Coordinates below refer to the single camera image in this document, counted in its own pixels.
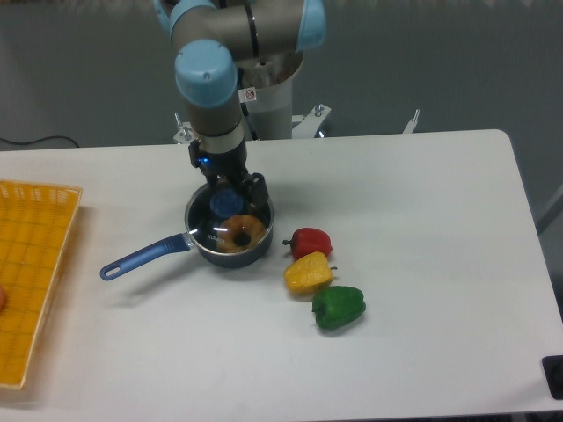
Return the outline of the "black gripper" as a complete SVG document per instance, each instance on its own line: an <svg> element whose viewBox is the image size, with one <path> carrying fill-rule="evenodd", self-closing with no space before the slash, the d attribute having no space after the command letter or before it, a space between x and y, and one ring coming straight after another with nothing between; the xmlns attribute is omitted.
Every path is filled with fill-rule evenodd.
<svg viewBox="0 0 563 422"><path fill-rule="evenodd" d="M231 185L238 185L242 196L253 206L263 206L268 200L267 184L261 173L248 173L245 163L247 158L246 142L241 138L231 147L218 137L209 139L211 149L228 147L224 152L211 152L205 149L205 140L193 140L188 145L191 165L199 169L207 181L208 188L214 192L220 179Z"/></svg>

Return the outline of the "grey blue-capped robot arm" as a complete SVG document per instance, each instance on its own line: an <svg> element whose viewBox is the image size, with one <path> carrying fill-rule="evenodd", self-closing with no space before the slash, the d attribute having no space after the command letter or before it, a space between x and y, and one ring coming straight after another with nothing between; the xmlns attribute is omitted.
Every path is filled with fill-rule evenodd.
<svg viewBox="0 0 563 422"><path fill-rule="evenodd" d="M243 64L295 58L326 37L321 1L156 1L175 50L174 75L195 132L188 150L209 186L228 181L253 205L268 199L264 177L246 166Z"/></svg>

